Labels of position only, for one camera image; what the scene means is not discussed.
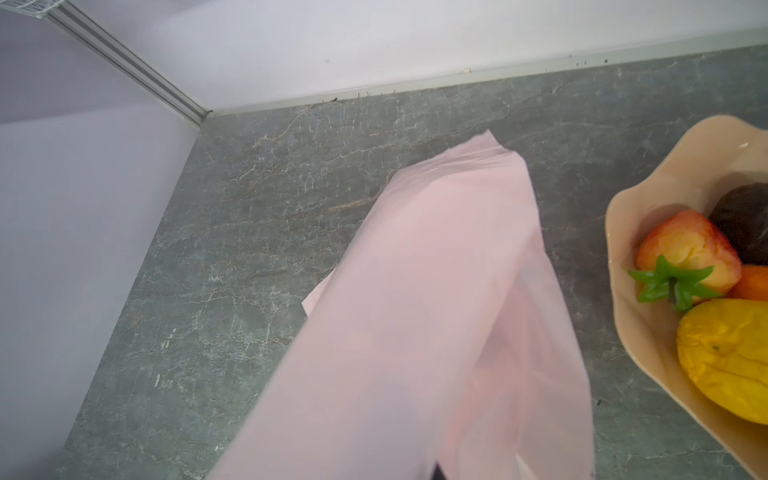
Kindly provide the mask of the pink plastic bag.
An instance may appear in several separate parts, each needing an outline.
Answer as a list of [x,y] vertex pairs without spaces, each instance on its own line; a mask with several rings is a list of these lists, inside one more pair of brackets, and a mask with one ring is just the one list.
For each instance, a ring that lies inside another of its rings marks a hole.
[[524,159],[398,171],[214,479],[590,479],[588,374]]

